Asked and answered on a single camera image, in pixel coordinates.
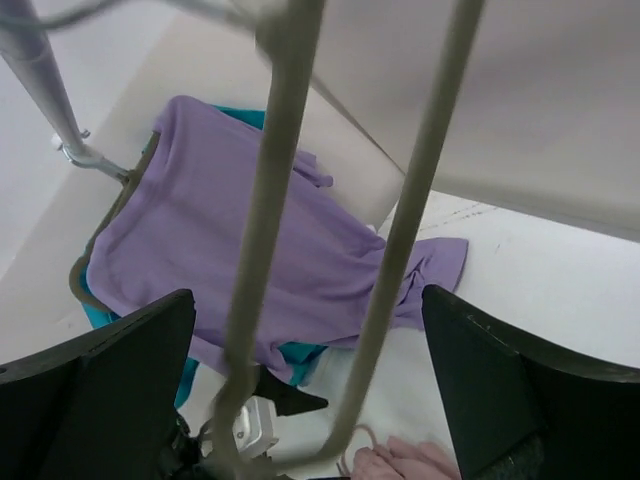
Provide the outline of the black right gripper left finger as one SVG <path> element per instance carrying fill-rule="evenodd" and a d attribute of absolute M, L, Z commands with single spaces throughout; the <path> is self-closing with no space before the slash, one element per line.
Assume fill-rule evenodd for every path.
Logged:
<path fill-rule="evenodd" d="M 4 479 L 156 479 L 195 320 L 182 289 L 1 367 Z"/>

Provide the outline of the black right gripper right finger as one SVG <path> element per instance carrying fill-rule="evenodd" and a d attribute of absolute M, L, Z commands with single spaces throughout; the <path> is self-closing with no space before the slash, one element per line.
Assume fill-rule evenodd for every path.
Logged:
<path fill-rule="evenodd" d="M 639 371 L 554 344 L 437 286 L 425 335 L 465 479 L 636 479 Z"/>

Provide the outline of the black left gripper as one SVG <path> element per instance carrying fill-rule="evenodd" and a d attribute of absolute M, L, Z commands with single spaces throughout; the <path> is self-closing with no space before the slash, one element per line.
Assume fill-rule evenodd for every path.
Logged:
<path fill-rule="evenodd" d="M 274 403 L 277 416 L 295 416 L 323 410 L 328 400 L 318 397 L 278 379 L 264 365 L 257 365 L 253 395 Z M 175 411 L 175 420 L 164 444 L 165 479 L 233 479 L 231 471 L 203 453 L 205 437 L 210 433 L 212 419 L 206 420 L 193 436 L 185 418 Z"/>

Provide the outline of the pink trousers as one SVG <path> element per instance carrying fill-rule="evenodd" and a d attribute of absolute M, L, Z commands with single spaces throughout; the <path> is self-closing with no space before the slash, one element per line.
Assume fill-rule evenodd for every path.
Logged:
<path fill-rule="evenodd" d="M 455 462 L 436 443 L 408 443 L 390 436 L 385 444 L 380 443 L 373 430 L 358 424 L 354 432 L 364 432 L 370 445 L 359 448 L 349 466 L 346 453 L 336 466 L 342 476 L 350 479 L 416 479 L 416 480 L 460 480 L 461 473 Z"/>

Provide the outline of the grey clothes hanger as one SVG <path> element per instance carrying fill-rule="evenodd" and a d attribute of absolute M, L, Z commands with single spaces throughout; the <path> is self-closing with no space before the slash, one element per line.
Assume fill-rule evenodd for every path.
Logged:
<path fill-rule="evenodd" d="M 316 451 L 261 464 L 243 460 L 233 440 L 222 435 L 253 392 L 254 339 L 274 254 L 281 216 L 301 130 L 325 4 L 289 1 L 263 16 L 256 38 L 273 62 L 264 137 L 261 142 L 251 205 L 241 243 L 236 282 L 229 309 L 225 360 L 228 378 L 216 401 L 213 458 L 234 478 L 268 478 L 282 470 L 337 457 L 347 447 L 369 390 L 392 310 L 422 218 L 438 161 L 468 64 L 482 1 L 459 1 L 453 9 L 440 63 L 424 111 L 392 223 L 379 276 L 345 388 L 340 410 L 327 440 Z"/>

